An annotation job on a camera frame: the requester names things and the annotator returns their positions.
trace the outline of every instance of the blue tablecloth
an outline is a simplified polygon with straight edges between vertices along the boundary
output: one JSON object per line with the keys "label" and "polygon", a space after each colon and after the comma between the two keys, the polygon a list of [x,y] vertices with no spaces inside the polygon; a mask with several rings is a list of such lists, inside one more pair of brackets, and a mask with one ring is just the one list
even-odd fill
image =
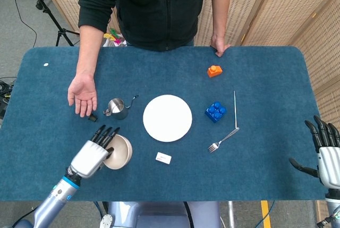
{"label": "blue tablecloth", "polygon": [[[42,200],[72,158],[102,124],[120,126],[133,147],[121,170],[104,168],[82,180],[75,200],[168,201],[321,199],[317,179],[295,170],[295,157],[316,167],[304,120],[318,114],[303,56],[294,47],[232,47],[219,58],[210,47],[151,52],[134,47],[102,48],[95,81],[97,122],[75,115],[67,88],[75,75],[76,47],[28,51],[0,129],[0,200]],[[223,73],[207,76],[220,65]],[[208,146],[234,129],[236,91],[239,132],[214,153]],[[118,121],[102,111],[114,97],[129,102]],[[153,98],[172,94],[190,106],[188,134],[172,143],[151,138],[142,123]],[[228,113],[216,124],[204,114],[220,101]],[[172,156],[169,165],[157,152]]]}

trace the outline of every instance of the person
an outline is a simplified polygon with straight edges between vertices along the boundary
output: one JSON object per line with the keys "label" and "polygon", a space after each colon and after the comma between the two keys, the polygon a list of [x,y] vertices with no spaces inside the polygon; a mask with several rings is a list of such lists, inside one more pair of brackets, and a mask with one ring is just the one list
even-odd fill
{"label": "person", "polygon": [[[211,46],[221,57],[225,45],[230,0],[211,0],[213,34]],[[132,46],[166,51],[193,41],[203,0],[79,0],[80,50],[76,74],[67,99],[75,113],[89,116],[97,108],[94,81],[97,58],[112,7],[117,8],[121,32]]]}

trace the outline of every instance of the orange lego block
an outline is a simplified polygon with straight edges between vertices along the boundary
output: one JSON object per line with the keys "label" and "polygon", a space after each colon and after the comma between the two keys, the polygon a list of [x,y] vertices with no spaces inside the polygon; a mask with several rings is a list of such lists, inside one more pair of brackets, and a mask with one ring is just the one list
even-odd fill
{"label": "orange lego block", "polygon": [[217,75],[220,75],[223,72],[223,70],[220,66],[213,65],[210,68],[208,68],[207,72],[208,72],[208,76],[210,78],[212,78],[212,77],[215,77]]}

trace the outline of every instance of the white eraser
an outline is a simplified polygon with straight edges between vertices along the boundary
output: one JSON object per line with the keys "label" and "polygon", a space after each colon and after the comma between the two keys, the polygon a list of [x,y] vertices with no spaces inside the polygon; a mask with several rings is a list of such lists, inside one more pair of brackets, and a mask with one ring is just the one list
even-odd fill
{"label": "white eraser", "polygon": [[162,163],[170,164],[171,156],[158,152],[157,156],[156,156],[156,160],[158,160]]}

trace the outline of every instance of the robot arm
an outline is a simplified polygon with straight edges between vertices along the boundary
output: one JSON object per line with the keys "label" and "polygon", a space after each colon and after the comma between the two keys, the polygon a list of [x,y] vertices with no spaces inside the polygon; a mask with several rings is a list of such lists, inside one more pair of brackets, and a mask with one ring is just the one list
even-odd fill
{"label": "robot arm", "polygon": [[320,182],[328,188],[326,202],[331,215],[320,223],[318,227],[324,227],[332,223],[332,227],[340,227],[340,133],[331,123],[325,123],[319,117],[314,116],[317,128],[309,121],[305,124],[309,128],[315,151],[318,156],[318,170],[304,167],[296,160],[290,158],[290,163],[299,171],[320,179]]}
{"label": "robot arm", "polygon": [[105,125],[100,127],[93,137],[85,143],[72,160],[71,165],[66,169],[66,174],[53,187],[46,200],[37,208],[34,226],[29,225],[27,221],[23,221],[18,223],[15,226],[16,228],[47,228],[79,189],[81,179],[90,178],[100,169],[103,161],[114,151],[113,148],[108,150],[105,148],[120,129],[118,127],[109,135],[112,127],[102,134],[104,128]]}

